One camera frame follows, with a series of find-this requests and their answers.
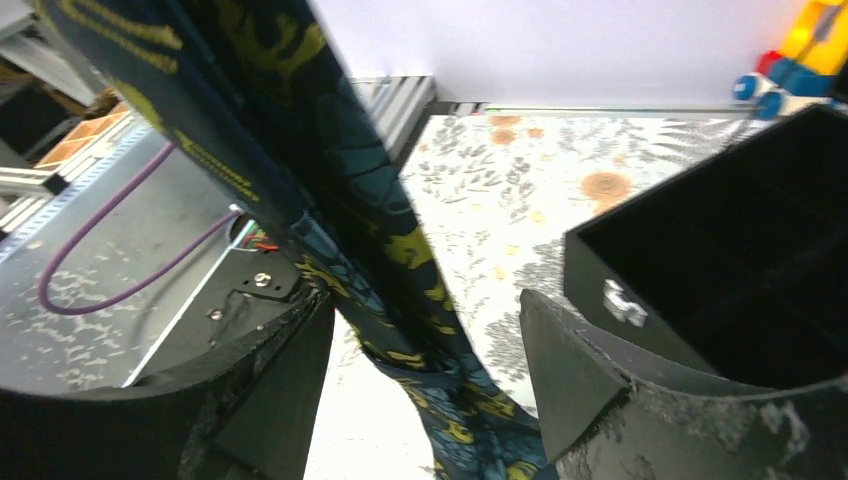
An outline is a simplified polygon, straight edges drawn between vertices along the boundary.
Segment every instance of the black box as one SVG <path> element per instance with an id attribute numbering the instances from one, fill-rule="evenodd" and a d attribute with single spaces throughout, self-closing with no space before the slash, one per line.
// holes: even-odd
<path id="1" fill-rule="evenodd" d="M 777 389 L 848 367 L 848 117 L 829 107 L 565 238 L 565 295 L 636 345 Z"/>

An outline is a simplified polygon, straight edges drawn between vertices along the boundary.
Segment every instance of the ruler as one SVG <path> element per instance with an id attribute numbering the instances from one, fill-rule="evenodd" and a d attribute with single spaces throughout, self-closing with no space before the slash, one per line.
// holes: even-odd
<path id="1" fill-rule="evenodd" d="M 65 190 L 59 195 L 50 200 L 47 204 L 41 207 L 37 212 L 32 214 L 26 221 L 19 225 L 5 239 L 0 241 L 0 263 L 6 261 L 12 254 L 17 252 L 21 247 L 26 245 L 44 225 L 53 220 L 62 210 L 66 209 L 73 201 L 80 196 L 89 187 L 94 185 L 97 180 L 106 173 L 109 168 L 118 163 L 121 158 L 130 151 L 139 141 L 146 137 L 150 132 L 150 126 L 132 122 L 129 130 L 120 135 L 118 139 L 112 138 L 109 140 L 117 141 L 109 152 L 109 156 L 97 161 L 89 167 L 82 175 L 76 178 Z M 86 152 L 87 156 L 97 157 L 101 155 L 101 149 L 92 148 Z"/>

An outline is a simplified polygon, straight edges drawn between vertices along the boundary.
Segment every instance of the red toy part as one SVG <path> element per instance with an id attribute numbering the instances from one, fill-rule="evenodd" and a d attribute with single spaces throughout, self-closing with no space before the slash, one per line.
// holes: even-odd
<path id="1" fill-rule="evenodd" d="M 764 54 L 762 57 L 760 57 L 760 62 L 757 64 L 757 73 L 767 77 L 774 63 L 782 59 L 783 55 L 777 53 L 774 50 Z"/>

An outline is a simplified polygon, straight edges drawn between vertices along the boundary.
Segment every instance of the metal clasp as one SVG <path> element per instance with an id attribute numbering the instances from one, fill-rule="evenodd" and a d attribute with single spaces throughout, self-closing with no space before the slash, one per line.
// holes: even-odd
<path id="1" fill-rule="evenodd" d="M 637 327 L 643 327 L 648 318 L 648 312 L 638 303 L 631 302 L 615 280 L 604 281 L 604 306 L 619 322 L 628 322 Z"/>

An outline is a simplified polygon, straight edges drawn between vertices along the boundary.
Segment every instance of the blue toy wheel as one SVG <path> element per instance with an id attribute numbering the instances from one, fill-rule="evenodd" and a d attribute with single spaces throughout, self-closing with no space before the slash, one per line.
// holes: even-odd
<path id="1" fill-rule="evenodd" d="M 771 120 L 780 115 L 783 107 L 783 93 L 766 92 L 757 102 L 757 118 L 760 120 Z"/>
<path id="2" fill-rule="evenodd" d="M 753 75 L 743 75 L 736 80 L 733 85 L 733 98 L 736 100 L 747 102 L 754 97 L 757 92 L 757 84 L 759 79 Z"/>

